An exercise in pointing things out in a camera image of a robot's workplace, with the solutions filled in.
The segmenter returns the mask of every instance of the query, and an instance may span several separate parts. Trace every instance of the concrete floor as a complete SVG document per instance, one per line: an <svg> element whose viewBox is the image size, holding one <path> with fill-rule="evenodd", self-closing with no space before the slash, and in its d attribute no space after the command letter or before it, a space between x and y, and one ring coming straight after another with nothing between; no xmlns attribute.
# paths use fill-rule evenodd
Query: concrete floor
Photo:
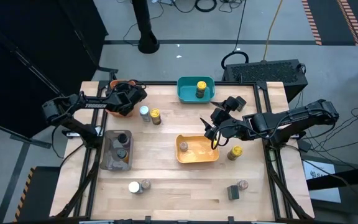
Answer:
<svg viewBox="0 0 358 224"><path fill-rule="evenodd" d="M130 25L135 22L129 1L122 4L116 1L94 0L103 22L109 32L106 40L122 40ZM182 10L191 8L193 1L177 0ZM248 0L241 32L242 40L264 40L279 0ZM154 34L159 39L209 39L235 40L242 7L228 14L217 10L210 13L193 11L179 13L173 6L163 5L164 14L152 21ZM150 14L156 16L161 8L150 3ZM128 40L139 38L134 27ZM272 40L313 40L300 0L284 0L272 32ZM259 62L263 57L264 45L239 45L250 56L250 62ZM221 59L234 48L226 44L164 44L152 55L144 55L137 47L130 45L105 45L99 65L119 69L119 78L137 80L177 80L184 75L208 75L220 80L223 70ZM354 46L317 46L317 45L270 45L267 60L286 60L297 58L307 66L309 85L305 88L304 104L324 98L332 101L341 118L339 123L350 118L350 110L358 107L358 47ZM230 58L227 63L242 63L242 57ZM96 72L93 80L107 80L108 74ZM296 98L290 103L293 108ZM324 131L325 127L313 128L313 134ZM52 129L48 128L34 138L50 142ZM327 147L340 146L358 140L358 121L332 138ZM55 145L60 155L64 153L67 139L56 132ZM21 142L9 139L0 131L0 204L9 179L12 175ZM338 158L358 163L358 144L333 150ZM20 199L28 171L32 166L58 166L61 159L51 149L31 146L5 222L11 222ZM317 216L330 218L331 221L357 223L357 217L349 217L328 212L316 212Z"/></svg>

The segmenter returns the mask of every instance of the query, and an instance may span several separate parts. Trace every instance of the wooden tabletop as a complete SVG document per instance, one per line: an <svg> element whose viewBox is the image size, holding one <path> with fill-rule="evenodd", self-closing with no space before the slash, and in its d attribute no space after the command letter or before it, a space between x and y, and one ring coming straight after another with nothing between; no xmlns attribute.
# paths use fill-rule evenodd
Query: wooden tabletop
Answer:
<svg viewBox="0 0 358 224"><path fill-rule="evenodd" d="M81 89L86 95L94 96L97 87L98 82L83 82ZM177 88L173 85L148 86L146 92L147 98L135 106L133 117L108 115L106 130L128 129L133 134L132 169L122 172L99 170L91 218L143 220L151 215L152 220L218 221L234 216L236 221L273 221L262 141L230 139L227 146L219 147L220 157L216 162L181 164L175 156L176 136L203 135L204 126L200 117L210 121L215 107L212 104L181 104ZM288 110L282 83L268 83L268 94L274 113ZM241 119L245 114L257 112L251 86L216 86L214 101L223 101L228 96L241 96L247 102L242 112L231 112L233 117ZM260 99L265 111L261 91ZM143 122L139 107L144 105L160 109L161 125ZM79 110L75 118L82 123L90 123L92 110ZM79 138L69 139L65 156L80 144ZM288 144L296 146L293 140ZM226 154L234 145L242 146L244 152L236 161L230 161ZM84 149L78 151L60 171L51 215L57 214L77 190L84 154ZM313 217L299 152L284 148L281 155L289 191L305 212ZM139 195L130 193L128 184L142 179L149 179L152 188ZM226 187L236 184L238 180L248 181L249 187L240 192L239 200L230 201ZM278 188L277 192L280 213L285 217ZM88 191L83 196L82 215L85 214L87 198Z"/></svg>

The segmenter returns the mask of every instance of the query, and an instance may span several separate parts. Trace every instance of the teal container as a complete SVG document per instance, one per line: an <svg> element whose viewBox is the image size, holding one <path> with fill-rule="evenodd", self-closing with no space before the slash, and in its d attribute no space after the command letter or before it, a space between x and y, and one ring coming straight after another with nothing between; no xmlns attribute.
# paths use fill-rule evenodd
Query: teal container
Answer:
<svg viewBox="0 0 358 224"><path fill-rule="evenodd" d="M197 83L206 82L204 97L197 98ZM177 83L178 96L182 103L209 103L215 95L215 82L211 77L180 77Z"/></svg>

